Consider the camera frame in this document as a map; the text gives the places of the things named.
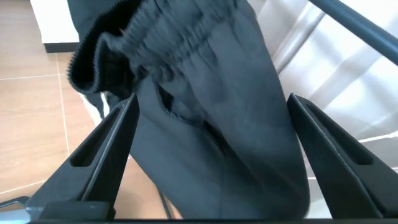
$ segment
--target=white curtain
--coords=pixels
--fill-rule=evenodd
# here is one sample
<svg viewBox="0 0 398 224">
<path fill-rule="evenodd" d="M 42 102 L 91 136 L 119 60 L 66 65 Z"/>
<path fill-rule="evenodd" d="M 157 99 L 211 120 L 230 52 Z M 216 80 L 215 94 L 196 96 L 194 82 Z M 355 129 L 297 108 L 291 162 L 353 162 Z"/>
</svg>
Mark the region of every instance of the white curtain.
<svg viewBox="0 0 398 224">
<path fill-rule="evenodd" d="M 360 142 L 398 137 L 396 65 L 308 0 L 248 1 L 286 98 L 295 93 L 311 100 Z M 341 1 L 398 36 L 396 1 Z M 395 150 L 373 152 L 397 156 Z M 331 217 L 306 158 L 305 162 L 311 193 L 307 217 Z"/>
</svg>

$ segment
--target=clothing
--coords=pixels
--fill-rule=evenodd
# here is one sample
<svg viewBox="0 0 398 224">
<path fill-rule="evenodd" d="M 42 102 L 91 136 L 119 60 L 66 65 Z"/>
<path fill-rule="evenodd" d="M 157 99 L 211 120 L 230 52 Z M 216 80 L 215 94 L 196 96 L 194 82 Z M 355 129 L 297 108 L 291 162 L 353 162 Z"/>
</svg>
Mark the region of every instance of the clothing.
<svg viewBox="0 0 398 224">
<path fill-rule="evenodd" d="M 136 93 L 131 156 L 184 218 L 305 215 L 302 153 L 247 1 L 121 1 L 89 31 L 82 14 L 110 1 L 68 3 L 87 33 L 70 83 L 116 101 Z"/>
</svg>

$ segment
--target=floor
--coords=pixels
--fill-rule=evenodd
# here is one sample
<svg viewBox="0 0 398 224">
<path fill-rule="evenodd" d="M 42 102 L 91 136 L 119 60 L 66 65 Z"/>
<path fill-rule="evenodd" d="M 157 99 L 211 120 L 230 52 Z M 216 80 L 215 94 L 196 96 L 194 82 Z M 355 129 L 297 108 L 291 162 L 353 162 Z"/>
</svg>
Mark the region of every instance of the floor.
<svg viewBox="0 0 398 224">
<path fill-rule="evenodd" d="M 46 54 L 29 1 L 0 1 L 0 202 L 32 195 L 93 130 L 65 75 L 71 54 Z M 154 184 L 127 161 L 117 218 L 166 218 Z"/>
</svg>

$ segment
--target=garment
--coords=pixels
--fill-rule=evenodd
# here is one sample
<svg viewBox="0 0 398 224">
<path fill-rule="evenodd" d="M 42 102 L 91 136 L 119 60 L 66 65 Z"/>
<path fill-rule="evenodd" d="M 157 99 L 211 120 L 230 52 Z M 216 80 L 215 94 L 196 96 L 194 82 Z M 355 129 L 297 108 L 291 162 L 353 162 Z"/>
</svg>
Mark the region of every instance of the garment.
<svg viewBox="0 0 398 224">
<path fill-rule="evenodd" d="M 247 1 L 107 1 L 89 31 L 81 15 L 102 1 L 68 2 L 87 33 L 70 83 L 137 95 L 131 156 L 184 218 L 305 215 L 302 153 Z"/>
</svg>

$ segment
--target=black baseboard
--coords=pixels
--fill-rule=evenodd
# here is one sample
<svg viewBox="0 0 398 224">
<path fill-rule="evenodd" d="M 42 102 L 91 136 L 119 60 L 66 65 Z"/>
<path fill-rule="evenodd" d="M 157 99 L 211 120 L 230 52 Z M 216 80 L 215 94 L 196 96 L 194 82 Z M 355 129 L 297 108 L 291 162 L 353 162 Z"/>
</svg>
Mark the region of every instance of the black baseboard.
<svg viewBox="0 0 398 224">
<path fill-rule="evenodd" d="M 45 51 L 47 53 L 63 53 L 74 52 L 78 43 L 44 43 Z"/>
</svg>

